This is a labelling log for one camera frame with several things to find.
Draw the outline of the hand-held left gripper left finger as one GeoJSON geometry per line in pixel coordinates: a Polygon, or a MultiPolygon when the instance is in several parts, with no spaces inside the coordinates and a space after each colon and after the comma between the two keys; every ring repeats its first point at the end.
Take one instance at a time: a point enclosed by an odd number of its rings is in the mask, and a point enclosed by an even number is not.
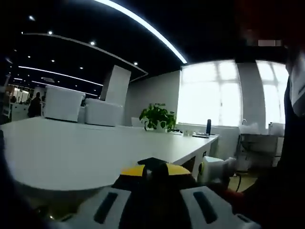
{"type": "Polygon", "coordinates": [[[135,188],[145,178],[145,166],[123,169],[116,182],[86,200],[78,212],[63,222],[63,229],[118,229],[126,204],[135,188]]]}

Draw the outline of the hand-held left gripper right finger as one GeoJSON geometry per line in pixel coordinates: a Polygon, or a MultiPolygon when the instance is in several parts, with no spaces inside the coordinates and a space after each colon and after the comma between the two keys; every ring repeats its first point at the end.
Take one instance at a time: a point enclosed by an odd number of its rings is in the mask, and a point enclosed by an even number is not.
{"type": "Polygon", "coordinates": [[[167,167],[167,211],[180,229],[258,229],[260,225],[239,213],[231,204],[198,183],[186,168],[167,167]]]}

